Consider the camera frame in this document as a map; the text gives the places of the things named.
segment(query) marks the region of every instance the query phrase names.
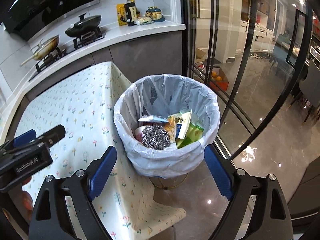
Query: white trash bag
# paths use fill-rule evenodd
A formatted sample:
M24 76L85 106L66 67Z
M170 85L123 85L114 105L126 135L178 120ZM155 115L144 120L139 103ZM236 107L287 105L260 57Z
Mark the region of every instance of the white trash bag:
M173 151L144 147L134 138L138 119L144 115L178 113L192 109L203 122L202 137ZM173 178L193 171L204 159L204 148L218 133L220 112L216 94L206 85L178 75L153 75L139 79L114 106L114 123L129 160L144 176Z

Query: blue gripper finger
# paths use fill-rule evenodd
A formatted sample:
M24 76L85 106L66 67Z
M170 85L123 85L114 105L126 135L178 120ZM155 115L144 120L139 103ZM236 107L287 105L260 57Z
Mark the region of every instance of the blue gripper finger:
M95 197L100 196L113 167L117 160L116 148L110 146L105 154L102 156L101 161L96 172L89 181L89 193L88 198L92 201Z
M220 194L225 196L227 200L232 199L231 180L210 146L204 148L204 160L217 184Z
M36 131L30 130L13 139L13 147L23 146L36 138Z

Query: gas stove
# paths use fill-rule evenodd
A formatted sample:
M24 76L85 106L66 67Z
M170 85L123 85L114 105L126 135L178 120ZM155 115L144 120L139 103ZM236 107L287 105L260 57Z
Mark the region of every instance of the gas stove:
M64 56L72 53L73 51L80 49L92 42L98 41L103 39L106 36L106 32L102 32L99 27L97 27L95 30L88 32L84 35L81 35L78 38L75 38L73 40L73 46L67 47L66 49L60 50L58 47L51 53L49 53L44 59L43 63L39 66L39 61L36 64L36 73L32 75L32 77L29 79L31 81L34 79L41 71L45 70L47 67L49 67L52 63L58 61L59 59L63 58Z

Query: tablecloth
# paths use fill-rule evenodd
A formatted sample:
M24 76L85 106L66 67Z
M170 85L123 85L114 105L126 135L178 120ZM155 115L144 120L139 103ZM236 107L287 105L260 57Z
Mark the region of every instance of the tablecloth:
M34 129L39 136L58 124L66 136L51 147L53 163L23 186L35 202L44 178L71 176L99 159L109 145L117 150L116 165L101 195L92 202L114 240L148 239L186 216L184 209L153 200L154 186L128 161L113 123L113 106L130 86L112 62L86 68L54 85L26 108L16 136ZM85 239L70 197L66 197L75 232Z

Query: dining chair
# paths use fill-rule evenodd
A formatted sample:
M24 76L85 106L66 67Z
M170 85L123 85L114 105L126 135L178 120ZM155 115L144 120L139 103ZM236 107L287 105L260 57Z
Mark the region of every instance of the dining chair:
M320 105L320 69L313 60L309 62L307 77L299 82L300 93L293 99L289 107L302 95L310 102L311 107L308 110L307 117L302 124L306 122L313 109L317 109Z

